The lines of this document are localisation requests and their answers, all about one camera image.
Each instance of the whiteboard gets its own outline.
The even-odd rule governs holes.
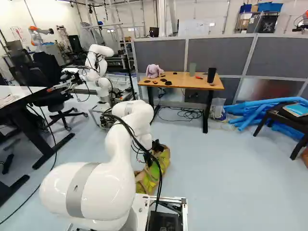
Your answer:
[[[203,36],[209,34],[207,20],[179,20],[178,36]]]

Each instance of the cubicle partition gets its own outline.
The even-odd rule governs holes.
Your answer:
[[[308,98],[308,38],[302,35],[141,38],[132,45],[138,81],[145,77],[149,64],[159,64],[165,71],[188,71],[189,63],[196,63],[197,72],[217,68],[225,90],[215,92],[214,97],[226,98],[226,104],[288,96]],[[163,98],[154,98],[155,104],[203,108],[208,94],[200,90],[166,91]],[[147,100],[146,88],[139,87],[139,92]]]

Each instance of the black cylinder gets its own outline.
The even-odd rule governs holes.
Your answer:
[[[207,82],[213,83],[216,74],[216,68],[210,67],[207,72]]]

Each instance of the paper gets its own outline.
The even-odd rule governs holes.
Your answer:
[[[11,32],[16,40],[20,40],[22,43],[27,43],[27,39],[24,37],[24,33],[19,26],[10,27]]]
[[[18,100],[20,98],[19,95],[8,95],[7,97],[0,98],[0,108],[3,108],[14,101]]]

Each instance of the blue box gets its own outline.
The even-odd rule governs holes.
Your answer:
[[[259,8],[258,8],[258,11],[261,12],[261,11],[272,11],[271,10],[271,1],[270,2],[265,2],[265,3],[259,3]]]
[[[241,6],[240,13],[251,12],[251,6],[252,6],[251,4],[245,4]]]
[[[280,12],[282,8],[283,3],[272,3],[270,5],[270,11],[277,11]]]

